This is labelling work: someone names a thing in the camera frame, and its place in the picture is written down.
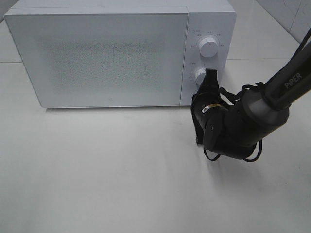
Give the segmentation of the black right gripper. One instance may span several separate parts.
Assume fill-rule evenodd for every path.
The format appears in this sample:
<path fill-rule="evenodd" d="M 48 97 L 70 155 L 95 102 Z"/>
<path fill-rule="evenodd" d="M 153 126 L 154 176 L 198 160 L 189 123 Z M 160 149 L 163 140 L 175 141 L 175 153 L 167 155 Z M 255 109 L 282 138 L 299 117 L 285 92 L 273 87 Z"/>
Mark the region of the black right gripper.
<path fill-rule="evenodd" d="M 218 83 L 218 71 L 205 69 L 205 76 L 198 92 L 192 96 L 190 111 L 194 123 L 197 145 L 204 144 L 207 122 L 217 112 L 226 112 L 228 104 L 222 100 Z"/>

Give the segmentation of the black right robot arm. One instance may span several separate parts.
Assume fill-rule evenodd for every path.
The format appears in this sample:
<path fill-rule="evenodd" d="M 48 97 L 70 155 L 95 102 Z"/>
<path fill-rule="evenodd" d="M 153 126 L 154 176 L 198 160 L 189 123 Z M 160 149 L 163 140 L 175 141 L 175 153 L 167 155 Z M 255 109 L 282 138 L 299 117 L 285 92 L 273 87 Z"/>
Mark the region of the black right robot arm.
<path fill-rule="evenodd" d="M 311 88 L 311 47 L 300 45 L 268 82 L 246 84 L 237 94 L 219 87 L 217 78 L 216 70 L 206 69 L 192 98 L 196 143 L 215 158 L 254 162 L 263 138 L 287 122 L 291 104 Z"/>

